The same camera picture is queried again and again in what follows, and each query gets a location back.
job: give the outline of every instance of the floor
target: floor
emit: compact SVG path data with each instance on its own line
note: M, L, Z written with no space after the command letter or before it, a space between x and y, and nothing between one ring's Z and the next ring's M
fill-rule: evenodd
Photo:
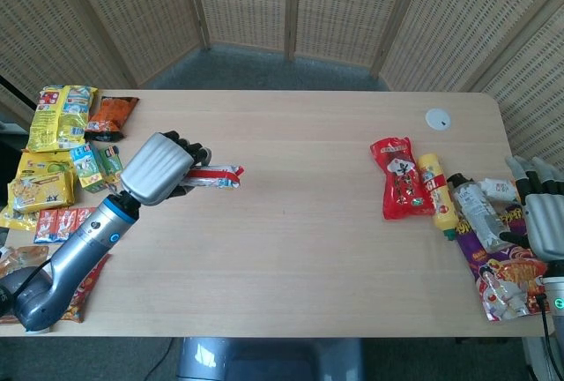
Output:
M228 46L191 54L146 87L386 90L367 70L301 58L288 63L280 54ZM147 338L2 338L0 380L141 381L167 345L168 339ZM363 346L367 381L529 379L519 339L461 344L454 339L381 339L365 340ZM179 350L180 341L175 340L151 381L174 379ZM264 381L273 380L297 381L282 372Z

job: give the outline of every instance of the red wrapper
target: red wrapper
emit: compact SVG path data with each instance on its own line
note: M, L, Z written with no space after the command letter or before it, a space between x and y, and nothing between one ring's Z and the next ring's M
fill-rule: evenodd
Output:
M100 262L90 271L86 278L80 283L75 291L72 300L70 301L68 309L64 312L64 315L61 317L61 320L66 321L74 321L81 323L84 321L84 306L86 299L94 289L96 285L96 281L100 277L100 273L102 268L106 264L106 261L109 259L111 255L104 256Z
M77 220L76 209L59 209L56 222L56 238L59 242L66 242L74 233Z
M74 225L73 231L76 231L78 227L96 210L95 207L79 207L77 209L77 220Z
M56 209L40 211L34 243L52 243L56 240Z
M370 151L386 175L384 218L398 220L408 215L433 215L433 202L419 178L409 139L383 138L371 145Z

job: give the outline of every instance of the yellow snack bag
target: yellow snack bag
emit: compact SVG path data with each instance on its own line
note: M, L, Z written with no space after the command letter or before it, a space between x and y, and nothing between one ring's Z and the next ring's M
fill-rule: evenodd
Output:
M69 171L73 180L77 179L77 170L72 164L69 151L30 153L23 152L18 164L16 177L44 176L55 172Z
M11 205L17 212L37 212L73 203L72 174L69 171L14 178L8 184L8 206Z
M27 148L32 152L51 152L83 145L88 109L96 90L89 86L43 87Z
M10 205L0 212L0 227L34 231L39 219L39 212L21 213L14 211Z

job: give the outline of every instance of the black cable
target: black cable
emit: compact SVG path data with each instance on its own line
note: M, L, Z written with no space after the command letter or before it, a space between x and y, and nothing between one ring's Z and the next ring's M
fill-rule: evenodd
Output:
M537 375L535 374L535 371L532 369L532 366L526 365L525 368L527 368L527 372L529 372L529 377L531 377L531 380L538 381Z
M18 99L23 101L31 109L35 110L37 105L33 103L25 94L21 93L17 87L15 87L10 81L0 75L0 85L4 86L6 90L16 96Z
M546 295L537 295L538 307L540 308L540 313L543 317L543 328L545 329L545 344L546 350L548 351L548 357L550 357L550 362L553 364L554 372L560 381L564 381L564 377L560 373L558 366L556 365L556 359L554 359L553 348L550 346L550 336L548 335L548 323L546 322L546 310L545 310L545 299Z
M19 294L24 291L24 288L27 287L27 285L31 282L31 280L33 279L33 277L35 275L37 275L39 273L39 271L41 269L43 269L43 266L47 265L49 262L51 262L51 259L47 259L45 262L43 262L41 265L39 265L38 267L36 267L32 273L29 274L29 276L24 280L24 282L22 282L20 284L20 286L18 287L18 289L16 290L16 292L13 294L14 300L16 300L19 296Z
M170 339L170 342L168 343L167 351L165 352L165 354L160 358L160 360L157 363L155 363L155 366L153 366L151 368L149 373L147 373L147 375L145 375L145 378L143 378L143 381L147 381L147 379L149 379L151 374L155 370L157 370L157 368L165 361L165 359L167 359L168 353L170 353L170 349L173 347L173 341L174 341L174 337L172 339Z

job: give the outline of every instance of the green cap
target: green cap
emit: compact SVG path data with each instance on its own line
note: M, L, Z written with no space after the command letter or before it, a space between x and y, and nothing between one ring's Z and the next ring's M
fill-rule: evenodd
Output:
M456 230L454 228L445 229L442 233L450 240L456 240Z

